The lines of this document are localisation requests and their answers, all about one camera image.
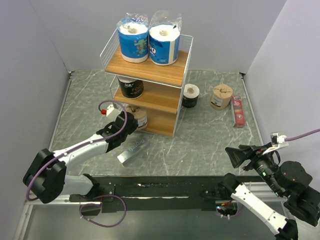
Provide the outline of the brown paper roll front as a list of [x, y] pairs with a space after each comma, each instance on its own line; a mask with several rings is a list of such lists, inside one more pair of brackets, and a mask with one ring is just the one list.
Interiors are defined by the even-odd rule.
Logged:
[[137, 131], [143, 130], [148, 125], [148, 117], [147, 117], [147, 110], [141, 106], [128, 104], [125, 107], [128, 113], [131, 113], [134, 118], [137, 120], [138, 127]]

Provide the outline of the brown paper roll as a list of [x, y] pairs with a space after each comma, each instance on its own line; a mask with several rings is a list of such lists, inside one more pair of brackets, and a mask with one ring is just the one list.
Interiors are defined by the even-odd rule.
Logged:
[[210, 105], [216, 110], [225, 109], [230, 103], [233, 89], [226, 84], [219, 84], [213, 88]]
[[138, 127], [137, 131], [143, 130], [148, 125], [148, 117], [147, 117], [147, 110], [141, 106], [128, 104], [125, 107], [128, 113], [131, 113], [134, 118], [137, 120]]

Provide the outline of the black paper towel roll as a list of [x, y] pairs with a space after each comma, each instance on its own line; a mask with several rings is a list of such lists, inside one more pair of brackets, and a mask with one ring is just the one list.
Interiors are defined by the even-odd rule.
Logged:
[[142, 80], [117, 76], [121, 93], [128, 99], [139, 98], [144, 92], [144, 83]]
[[182, 106], [194, 108], [197, 105], [200, 89], [194, 84], [186, 84], [183, 91]]

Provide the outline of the blue paper towel roll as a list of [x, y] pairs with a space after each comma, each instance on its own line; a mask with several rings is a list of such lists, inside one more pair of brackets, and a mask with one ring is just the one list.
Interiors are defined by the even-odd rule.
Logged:
[[142, 63], [149, 56], [149, 20], [144, 14], [127, 13], [116, 25], [122, 58]]
[[172, 65], [178, 59], [182, 15], [158, 10], [149, 24], [149, 57], [156, 65]]

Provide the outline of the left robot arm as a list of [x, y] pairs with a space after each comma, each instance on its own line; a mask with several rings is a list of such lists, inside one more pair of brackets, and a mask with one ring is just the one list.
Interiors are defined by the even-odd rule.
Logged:
[[27, 187], [26, 200], [47, 204], [60, 195], [82, 195], [94, 201], [99, 195], [99, 183], [89, 174], [68, 175], [68, 171], [93, 157], [119, 147], [138, 128], [131, 113], [121, 112], [90, 138], [65, 149], [37, 153], [22, 182]]

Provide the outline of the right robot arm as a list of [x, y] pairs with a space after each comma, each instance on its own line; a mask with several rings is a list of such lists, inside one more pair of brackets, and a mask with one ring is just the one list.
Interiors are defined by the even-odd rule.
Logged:
[[283, 199], [286, 217], [269, 207], [238, 177], [227, 173], [218, 184], [223, 199], [233, 199], [261, 220], [277, 240], [318, 240], [320, 238], [320, 193], [310, 186], [312, 176], [297, 161], [275, 162], [279, 152], [266, 144], [226, 147], [234, 168], [244, 161], [244, 171], [255, 170], [272, 192]]

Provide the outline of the silver toothpaste box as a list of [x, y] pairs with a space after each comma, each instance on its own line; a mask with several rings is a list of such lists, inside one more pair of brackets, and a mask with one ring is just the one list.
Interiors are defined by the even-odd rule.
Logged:
[[122, 165], [125, 165], [129, 162], [129, 160], [137, 156], [148, 145], [149, 145], [149, 139], [147, 137], [142, 137], [138, 139], [135, 143], [130, 145], [127, 150], [125, 150], [120, 155], [118, 155], [117, 159]]

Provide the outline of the red toothpaste box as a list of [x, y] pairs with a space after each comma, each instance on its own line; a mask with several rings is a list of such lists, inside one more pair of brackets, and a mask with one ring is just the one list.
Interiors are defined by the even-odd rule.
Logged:
[[234, 128], [244, 128], [246, 125], [242, 99], [233, 95], [230, 100], [232, 123]]

